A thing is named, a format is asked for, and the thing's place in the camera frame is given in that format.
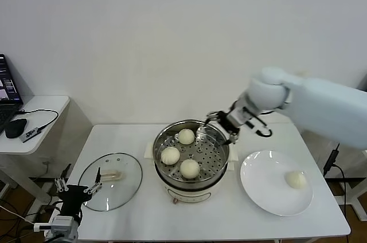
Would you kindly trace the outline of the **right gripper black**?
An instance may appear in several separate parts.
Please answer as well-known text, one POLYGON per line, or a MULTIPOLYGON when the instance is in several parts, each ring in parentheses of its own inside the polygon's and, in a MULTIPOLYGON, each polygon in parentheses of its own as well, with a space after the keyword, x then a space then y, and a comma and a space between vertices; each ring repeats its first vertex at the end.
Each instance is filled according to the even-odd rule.
POLYGON ((205 123, 217 122, 229 134, 225 144, 235 144, 239 138, 240 127, 244 124, 243 110, 230 112, 212 111, 206 115, 205 123))

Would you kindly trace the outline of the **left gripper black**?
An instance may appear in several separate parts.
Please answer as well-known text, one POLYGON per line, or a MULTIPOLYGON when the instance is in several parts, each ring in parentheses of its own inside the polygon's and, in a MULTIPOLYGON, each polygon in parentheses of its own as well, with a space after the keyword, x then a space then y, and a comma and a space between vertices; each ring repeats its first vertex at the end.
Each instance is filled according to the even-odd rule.
POLYGON ((84 202, 89 200, 89 194, 95 194, 102 188, 100 167, 98 168, 95 183, 91 187, 68 185, 65 178, 71 167, 68 164, 67 167, 61 172, 61 175, 54 180, 58 197, 63 202, 60 209, 60 215, 74 217, 79 215, 81 206, 84 202))

